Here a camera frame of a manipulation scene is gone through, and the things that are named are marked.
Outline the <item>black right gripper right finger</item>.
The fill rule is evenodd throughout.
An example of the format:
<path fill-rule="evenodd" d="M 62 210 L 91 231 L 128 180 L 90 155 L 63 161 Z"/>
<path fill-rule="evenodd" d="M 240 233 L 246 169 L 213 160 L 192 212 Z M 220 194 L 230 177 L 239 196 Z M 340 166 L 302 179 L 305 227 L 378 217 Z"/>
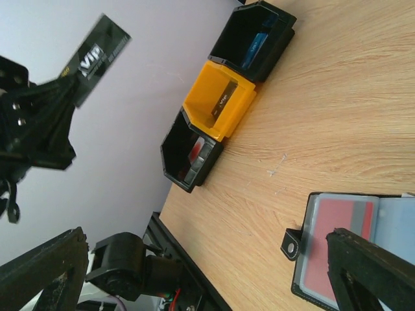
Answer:
<path fill-rule="evenodd" d="M 344 228 L 326 236 L 340 310 L 414 310 L 414 265 Z"/>

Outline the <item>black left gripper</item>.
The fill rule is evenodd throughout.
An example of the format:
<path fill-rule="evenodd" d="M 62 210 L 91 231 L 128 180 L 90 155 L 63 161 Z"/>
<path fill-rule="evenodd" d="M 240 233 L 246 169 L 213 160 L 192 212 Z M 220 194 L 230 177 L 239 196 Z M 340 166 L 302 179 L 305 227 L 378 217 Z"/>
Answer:
<path fill-rule="evenodd" d="M 80 88 L 78 75 L 33 84 L 26 67 L 1 58 L 1 178 L 18 181 L 32 167 L 72 164 L 69 130 Z"/>

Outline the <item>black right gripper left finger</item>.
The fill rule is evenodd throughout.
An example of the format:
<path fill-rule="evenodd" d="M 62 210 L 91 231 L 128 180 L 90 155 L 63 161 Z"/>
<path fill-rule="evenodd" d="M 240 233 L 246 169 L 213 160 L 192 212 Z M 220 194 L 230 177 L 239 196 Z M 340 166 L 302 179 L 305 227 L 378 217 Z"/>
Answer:
<path fill-rule="evenodd" d="M 88 268 L 81 227 L 70 229 L 1 266 L 1 310 L 75 310 Z"/>

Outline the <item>black card holder wallet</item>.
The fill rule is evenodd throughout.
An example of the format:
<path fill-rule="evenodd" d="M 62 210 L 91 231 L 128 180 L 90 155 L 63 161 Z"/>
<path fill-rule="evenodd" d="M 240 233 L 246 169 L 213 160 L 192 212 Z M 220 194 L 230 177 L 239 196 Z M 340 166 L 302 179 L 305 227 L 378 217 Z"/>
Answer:
<path fill-rule="evenodd" d="M 414 309 L 414 195 L 313 192 L 281 244 L 294 295 L 324 310 Z"/>

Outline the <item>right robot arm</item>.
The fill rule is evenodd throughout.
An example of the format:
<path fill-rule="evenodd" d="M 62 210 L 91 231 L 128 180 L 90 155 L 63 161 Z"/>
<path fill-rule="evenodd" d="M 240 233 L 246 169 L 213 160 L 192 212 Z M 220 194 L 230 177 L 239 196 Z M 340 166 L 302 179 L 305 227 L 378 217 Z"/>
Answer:
<path fill-rule="evenodd" d="M 328 276 L 341 310 L 407 310 L 414 304 L 414 266 L 344 228 L 327 236 Z M 74 310 L 85 282 L 112 295 L 170 294 L 182 265 L 147 255 L 142 239 L 120 233 L 88 259 L 81 228 L 70 229 L 1 266 L 1 309 Z"/>

